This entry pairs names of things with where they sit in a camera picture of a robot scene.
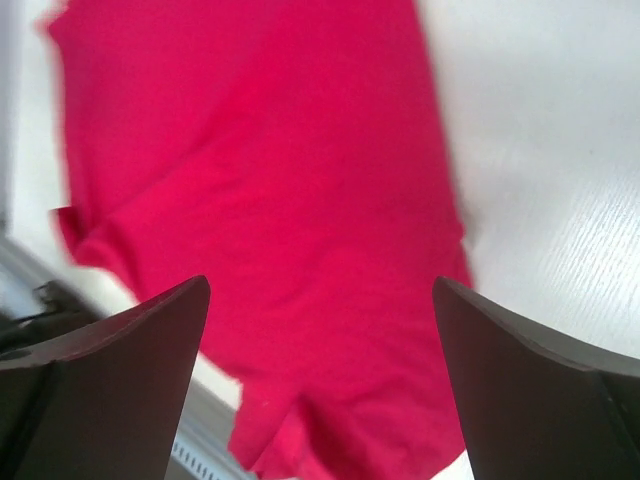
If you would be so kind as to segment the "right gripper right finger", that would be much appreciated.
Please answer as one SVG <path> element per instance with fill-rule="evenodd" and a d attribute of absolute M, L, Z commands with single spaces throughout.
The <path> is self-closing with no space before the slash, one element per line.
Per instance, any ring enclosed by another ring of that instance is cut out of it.
<path fill-rule="evenodd" d="M 639 362 L 435 281 L 439 336 L 477 479 L 636 479 Z"/>

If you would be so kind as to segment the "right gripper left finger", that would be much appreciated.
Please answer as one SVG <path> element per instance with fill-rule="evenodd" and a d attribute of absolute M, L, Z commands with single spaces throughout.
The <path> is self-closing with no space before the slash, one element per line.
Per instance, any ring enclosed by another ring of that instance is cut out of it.
<path fill-rule="evenodd" d="M 100 317 L 57 284 L 52 308 L 1 321 L 5 479 L 164 477 L 207 316 L 191 278 Z"/>

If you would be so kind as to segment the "crimson pink t shirt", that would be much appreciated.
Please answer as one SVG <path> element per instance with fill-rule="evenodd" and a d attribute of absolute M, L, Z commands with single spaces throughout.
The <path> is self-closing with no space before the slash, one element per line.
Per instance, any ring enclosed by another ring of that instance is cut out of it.
<path fill-rule="evenodd" d="M 469 279 L 411 1 L 63 1 L 80 265 L 205 276 L 202 353 L 262 479 L 429 479 L 464 449 L 434 318 Z"/>

